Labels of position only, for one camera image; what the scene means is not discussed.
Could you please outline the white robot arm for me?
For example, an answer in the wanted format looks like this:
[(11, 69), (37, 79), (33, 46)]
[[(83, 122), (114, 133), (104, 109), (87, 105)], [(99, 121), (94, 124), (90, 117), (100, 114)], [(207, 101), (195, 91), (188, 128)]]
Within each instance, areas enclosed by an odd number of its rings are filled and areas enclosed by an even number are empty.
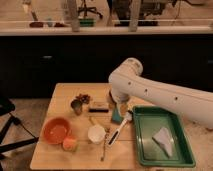
[(114, 101), (135, 96), (213, 129), (213, 93), (145, 79), (142, 71), (138, 59), (127, 58), (109, 75)]

